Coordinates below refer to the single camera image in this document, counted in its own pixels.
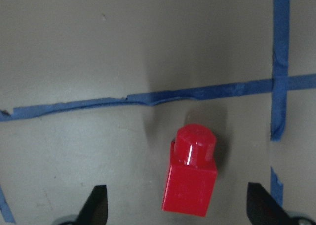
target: red cylindrical knob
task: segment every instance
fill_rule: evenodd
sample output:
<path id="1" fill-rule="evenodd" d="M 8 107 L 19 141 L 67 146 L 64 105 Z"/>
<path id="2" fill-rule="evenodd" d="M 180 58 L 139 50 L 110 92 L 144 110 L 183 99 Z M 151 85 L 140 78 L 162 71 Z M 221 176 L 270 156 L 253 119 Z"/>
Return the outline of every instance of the red cylindrical knob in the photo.
<path id="1" fill-rule="evenodd" d="M 198 124 L 180 128 L 174 144 L 174 154 L 184 165 L 205 167 L 213 159 L 216 137 L 212 131 Z"/>

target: red block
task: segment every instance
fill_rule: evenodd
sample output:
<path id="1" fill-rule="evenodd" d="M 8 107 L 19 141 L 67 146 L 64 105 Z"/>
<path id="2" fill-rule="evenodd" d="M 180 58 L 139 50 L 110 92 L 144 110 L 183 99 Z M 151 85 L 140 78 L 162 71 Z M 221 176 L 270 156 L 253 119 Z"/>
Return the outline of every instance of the red block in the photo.
<path id="1" fill-rule="evenodd" d="M 189 124 L 178 130 L 171 143 L 163 210 L 206 216 L 217 177 L 215 144 L 216 137 L 203 125 Z"/>

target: blue painter's tape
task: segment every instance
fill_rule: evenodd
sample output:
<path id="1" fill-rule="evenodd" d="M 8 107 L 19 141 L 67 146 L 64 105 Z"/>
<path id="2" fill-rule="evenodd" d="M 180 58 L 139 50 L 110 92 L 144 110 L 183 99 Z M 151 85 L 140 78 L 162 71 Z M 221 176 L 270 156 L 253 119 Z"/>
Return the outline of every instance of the blue painter's tape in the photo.
<path id="1" fill-rule="evenodd" d="M 288 78 L 290 90 L 316 88 L 316 74 L 301 75 Z M 211 100 L 218 98 L 263 94 L 272 91 L 272 79 L 262 79 L 245 83 L 230 83 L 199 88 L 188 88 L 175 91 L 160 91 L 152 93 L 129 95 L 127 98 L 103 98 L 94 100 L 57 103 L 52 105 L 35 105 L 14 108 L 13 114 L 0 111 L 0 122 L 20 119 L 30 119 L 43 115 L 122 105 L 154 106 L 177 100 Z"/>
<path id="2" fill-rule="evenodd" d="M 284 185 L 271 167 L 270 194 L 281 207 L 283 206 L 283 187 Z"/>
<path id="3" fill-rule="evenodd" d="M 285 129 L 288 90 L 290 0 L 273 0 L 273 89 L 271 141 L 280 141 Z"/>
<path id="4" fill-rule="evenodd" d="M 8 203 L 5 200 L 5 196 L 4 196 L 4 193 L 1 189 L 1 186 L 0 186 L 0 210 L 1 210 L 2 216 L 4 218 L 4 221 L 6 221 L 7 223 L 14 223 L 15 224 L 14 216 L 11 212 L 11 209 L 10 209 Z"/>

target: metal screw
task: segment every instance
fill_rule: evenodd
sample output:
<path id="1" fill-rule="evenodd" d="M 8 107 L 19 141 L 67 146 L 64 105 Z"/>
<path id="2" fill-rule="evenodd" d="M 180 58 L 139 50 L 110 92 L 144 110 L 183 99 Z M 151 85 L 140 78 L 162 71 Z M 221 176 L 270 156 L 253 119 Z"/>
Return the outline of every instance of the metal screw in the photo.
<path id="1" fill-rule="evenodd" d="M 306 220 L 306 219 L 300 219 L 298 221 L 299 225 L 312 225 L 310 221 Z"/>

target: gray surface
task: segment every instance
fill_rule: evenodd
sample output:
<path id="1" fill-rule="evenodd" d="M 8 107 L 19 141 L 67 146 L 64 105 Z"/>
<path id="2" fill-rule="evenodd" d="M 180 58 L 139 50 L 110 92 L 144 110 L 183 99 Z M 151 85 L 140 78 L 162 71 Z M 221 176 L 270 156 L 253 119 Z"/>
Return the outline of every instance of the gray surface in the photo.
<path id="1" fill-rule="evenodd" d="M 316 4 L 291 7 L 290 74 L 314 73 Z M 0 0 L 0 39 L 9 111 L 268 78 L 272 0 Z M 270 94 L 1 123 L 0 184 L 18 225 L 77 214 L 96 184 L 108 186 L 110 225 L 250 224 L 247 183 L 269 189 L 272 165 L 284 208 L 315 216 L 315 93 L 289 93 L 281 143 L 269 142 Z M 191 122 L 219 138 L 206 218 L 160 210 L 170 142 Z"/>

